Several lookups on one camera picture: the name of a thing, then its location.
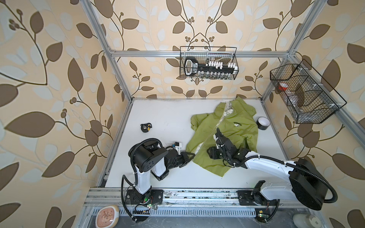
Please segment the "green jacket with patterned lining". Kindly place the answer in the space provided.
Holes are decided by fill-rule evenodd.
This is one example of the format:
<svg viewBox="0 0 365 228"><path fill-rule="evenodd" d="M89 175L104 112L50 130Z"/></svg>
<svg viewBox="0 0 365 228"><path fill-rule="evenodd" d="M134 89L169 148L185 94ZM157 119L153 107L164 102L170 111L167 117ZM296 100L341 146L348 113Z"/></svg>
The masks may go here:
<svg viewBox="0 0 365 228"><path fill-rule="evenodd" d="M254 120L256 109L240 97L219 103L212 113L196 114L191 117L194 135L186 146L186 151L194 153L193 162L209 172L224 176L230 167L222 159L213 160L207 150L215 147L213 136L217 129L237 148L257 151L258 126Z"/></svg>

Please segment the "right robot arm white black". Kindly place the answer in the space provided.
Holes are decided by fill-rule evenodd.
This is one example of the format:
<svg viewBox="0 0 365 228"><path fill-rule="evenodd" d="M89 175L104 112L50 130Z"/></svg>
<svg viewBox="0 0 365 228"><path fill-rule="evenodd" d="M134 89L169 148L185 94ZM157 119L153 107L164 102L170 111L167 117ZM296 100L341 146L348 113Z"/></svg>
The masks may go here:
<svg viewBox="0 0 365 228"><path fill-rule="evenodd" d="M247 148L238 149L220 131L213 138L216 145L207 150L211 159L221 159L224 165L231 168L257 170L280 178L280 182L260 180L251 190L237 191L241 206L274 206L273 212L260 222L272 219L281 200L298 201L315 211L320 211L323 204L338 200L335 188L305 159L283 161Z"/></svg>

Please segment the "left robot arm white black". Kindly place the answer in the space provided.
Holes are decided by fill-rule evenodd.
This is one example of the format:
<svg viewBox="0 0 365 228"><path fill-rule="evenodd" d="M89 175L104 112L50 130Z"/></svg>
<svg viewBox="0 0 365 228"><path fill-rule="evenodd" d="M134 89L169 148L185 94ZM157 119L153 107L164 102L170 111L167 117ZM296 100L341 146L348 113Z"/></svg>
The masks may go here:
<svg viewBox="0 0 365 228"><path fill-rule="evenodd" d="M186 166L195 157L194 153L181 152L178 143L163 147L160 140L149 138L134 145L128 152L133 169L134 182L125 175L121 179L121 202L135 223L148 218L163 202L163 190L154 190L151 176L158 181L166 178L171 169Z"/></svg>

